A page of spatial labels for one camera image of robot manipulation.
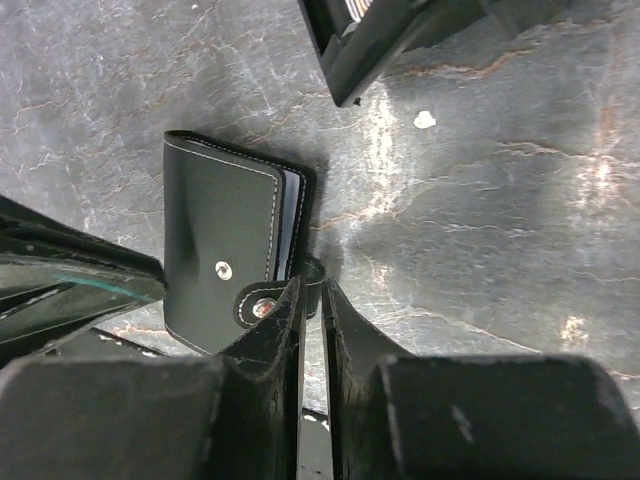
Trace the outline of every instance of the black leather wallet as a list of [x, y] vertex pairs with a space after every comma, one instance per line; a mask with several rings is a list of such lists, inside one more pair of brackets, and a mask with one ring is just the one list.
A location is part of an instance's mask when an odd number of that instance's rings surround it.
[[169, 131], [164, 141], [167, 331], [215, 354], [298, 275], [317, 286], [313, 313], [324, 276], [305, 255], [314, 172], [193, 132]]

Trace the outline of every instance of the white debris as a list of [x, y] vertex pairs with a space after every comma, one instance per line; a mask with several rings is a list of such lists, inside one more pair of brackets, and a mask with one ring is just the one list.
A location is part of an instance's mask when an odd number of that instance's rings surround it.
[[436, 124], [436, 119], [433, 118], [429, 110], [422, 110], [418, 113], [418, 116], [413, 121], [416, 128], [424, 130], [425, 128], [433, 127]]

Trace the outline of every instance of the black plastic frame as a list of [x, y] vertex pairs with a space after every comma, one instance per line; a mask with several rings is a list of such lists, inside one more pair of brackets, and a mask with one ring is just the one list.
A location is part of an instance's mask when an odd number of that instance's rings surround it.
[[400, 53], [431, 47], [489, 15], [506, 37], [570, 8], [571, 0], [375, 0], [357, 26], [344, 0], [298, 0], [339, 107], [360, 95]]

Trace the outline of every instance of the gray marble surface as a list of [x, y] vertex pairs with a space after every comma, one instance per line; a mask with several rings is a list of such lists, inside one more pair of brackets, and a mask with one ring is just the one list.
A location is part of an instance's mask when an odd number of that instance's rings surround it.
[[[161, 258], [164, 130], [307, 164], [314, 252], [400, 344], [588, 355], [640, 409], [640, 1], [574, 3], [515, 40], [486, 20], [404, 55], [341, 110], [296, 0], [5, 0], [0, 188]], [[187, 353], [161, 315], [103, 328]]]

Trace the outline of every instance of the metal snap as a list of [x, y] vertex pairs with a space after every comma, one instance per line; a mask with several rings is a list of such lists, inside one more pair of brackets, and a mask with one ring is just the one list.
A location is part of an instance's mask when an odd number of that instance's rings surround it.
[[233, 271], [227, 262], [216, 263], [216, 273], [222, 280], [230, 280], [233, 276]]
[[276, 304], [275, 299], [271, 298], [271, 297], [265, 297], [265, 298], [261, 298], [260, 300], [258, 300], [255, 305], [253, 306], [253, 315], [256, 318], [264, 318], [266, 317], [269, 312], [271, 311], [271, 309], [273, 308], [273, 306]]

